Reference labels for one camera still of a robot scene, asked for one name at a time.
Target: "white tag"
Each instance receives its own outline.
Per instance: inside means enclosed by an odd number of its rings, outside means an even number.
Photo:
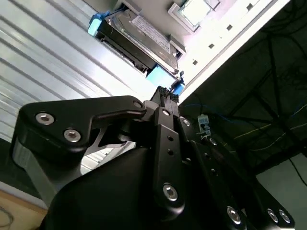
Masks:
[[[161,46],[167,53],[171,53],[171,47],[167,38],[153,28],[145,19],[141,16],[137,16],[132,20],[132,23],[143,31],[147,36],[154,40],[159,46]]]

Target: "cable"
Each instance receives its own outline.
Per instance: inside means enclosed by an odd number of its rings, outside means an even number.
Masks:
[[[213,109],[213,108],[207,106],[206,104],[194,103],[194,104],[187,104],[187,105],[185,105],[184,107],[190,107],[190,106],[203,106],[203,107],[206,107],[207,109],[211,110],[212,112],[214,112],[215,114],[217,114],[219,117],[221,117],[222,119],[224,119],[225,121],[228,121],[228,122],[230,122],[230,123],[240,123],[240,124],[245,123],[245,122],[243,122],[243,121],[232,121],[232,120],[229,120],[229,119],[227,119],[226,117],[224,117],[223,115],[221,115],[221,114],[219,114],[218,112],[216,112],[215,109]]]
[[[197,99],[199,100],[200,104],[201,104],[201,109],[200,109],[200,115],[202,114],[202,110],[203,110],[203,106],[202,106],[202,102],[201,102],[201,98],[196,94],[196,93],[192,93],[195,97],[197,97]]]
[[[14,222],[14,216],[7,210],[5,210],[3,207],[0,206],[0,211],[7,215],[9,219],[9,223],[7,224],[0,224],[0,228],[6,228],[8,227],[8,230],[11,228],[11,225]]]
[[[304,51],[304,49],[302,48],[301,44],[292,36],[288,35],[288,34],[274,34],[274,36],[281,36],[281,37],[285,37],[290,39],[294,44],[296,44],[296,46],[300,49],[300,51],[303,53],[304,58],[307,60],[307,54]]]
[[[303,184],[307,187],[307,183],[306,183],[305,180],[303,179],[302,175],[299,173],[299,171],[298,171],[296,165],[294,164],[294,162],[293,162],[291,159],[289,159],[289,161],[291,162],[293,168],[295,169],[295,171],[296,171],[298,177],[301,179],[301,181],[303,182]]]
[[[248,134],[251,134],[251,133],[253,133],[253,132],[255,132],[255,131],[261,130],[261,129],[263,129],[263,128],[269,127],[269,126],[271,126],[271,125],[272,125],[272,124],[268,124],[268,125],[262,126],[262,127],[260,127],[260,128],[256,128],[256,129],[254,129],[254,130],[252,130],[252,131],[249,131],[249,132],[247,132],[247,133],[244,133],[244,134],[242,134],[242,135],[239,135],[239,136],[235,137],[234,140],[235,140],[235,139],[238,139],[238,138],[241,138],[241,137],[243,137],[243,136],[246,136],[246,135],[248,135]]]
[[[300,127],[303,127],[307,125],[307,122],[302,124],[302,125],[299,125],[299,126],[295,126],[295,127],[292,127],[290,128],[290,130],[293,130],[293,129],[296,129],[296,128],[300,128]],[[249,149],[250,151],[253,151],[253,152],[256,152],[256,151],[261,151],[261,150],[266,150],[268,149],[269,147],[271,147],[273,144],[275,144],[278,140],[280,140],[286,133],[283,133],[280,137],[278,137],[273,143],[271,143],[270,145],[266,146],[266,147],[263,147],[261,149]]]
[[[252,50],[253,48],[255,48],[258,44],[260,44],[261,42],[265,41],[266,38],[259,40],[258,42],[256,42],[255,44],[253,44],[252,46],[250,46],[248,49],[244,50],[242,53],[234,56],[234,58],[237,58],[239,56],[241,56],[242,54],[247,53],[248,51]]]
[[[293,113],[291,115],[291,117],[295,116],[296,114],[298,114],[302,109],[304,109],[307,106],[307,104],[305,104],[303,107],[301,107],[299,110],[297,110],[295,113]]]

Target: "black cable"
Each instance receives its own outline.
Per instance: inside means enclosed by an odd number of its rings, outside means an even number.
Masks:
[[[14,222],[14,216],[7,210],[5,210],[3,207],[0,206],[0,211],[5,213],[9,219],[9,223],[7,224],[0,224],[0,228],[6,228],[6,227],[11,227],[11,225],[13,224]]]
[[[248,49],[244,50],[242,53],[234,56],[233,58],[237,58],[239,56],[241,56],[242,54],[247,53],[248,51],[252,50],[253,48],[255,48],[258,44],[260,44],[261,42],[265,41],[266,38],[259,40],[258,42],[256,42],[255,44],[253,44],[252,46],[250,46]]]
[[[299,32],[300,30],[302,30],[305,26],[307,26],[307,23],[303,24],[302,26],[298,27],[296,30],[285,33],[285,34],[277,34],[277,35],[292,35],[295,34],[297,32]]]
[[[203,110],[203,105],[201,102],[201,98],[196,94],[196,93],[192,93],[195,97],[197,97],[198,101],[200,102],[201,108],[200,108],[200,115],[202,114],[202,110]]]
[[[302,175],[299,173],[299,171],[298,171],[296,165],[294,164],[294,162],[293,162],[291,159],[289,159],[289,161],[290,161],[291,164],[293,165],[293,167],[294,167],[294,169],[295,169],[295,171],[296,171],[298,177],[301,179],[301,181],[303,182],[303,184],[307,187],[307,183],[304,181]]]

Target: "white corrugated wall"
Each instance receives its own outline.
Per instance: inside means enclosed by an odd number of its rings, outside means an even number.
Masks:
[[[82,0],[1,0],[0,138],[11,141],[28,103],[132,95],[155,87],[87,32],[95,11]],[[110,150],[86,158],[91,168]]]

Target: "ceiling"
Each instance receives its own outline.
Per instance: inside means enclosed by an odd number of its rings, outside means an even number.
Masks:
[[[201,110],[209,114],[214,138],[234,154],[244,155],[241,160],[257,173],[273,155],[275,162],[270,167],[281,161],[279,153],[289,154],[288,148],[292,155],[297,154],[299,148],[294,147],[307,137],[306,12],[305,0],[289,2],[180,105],[182,115],[192,120],[198,132],[197,116]],[[282,108],[279,114],[268,36],[276,65],[276,91]],[[230,116],[248,94],[251,98],[232,115],[266,122],[242,121]],[[255,95],[264,101],[267,109]],[[278,118],[273,118],[269,110]]]

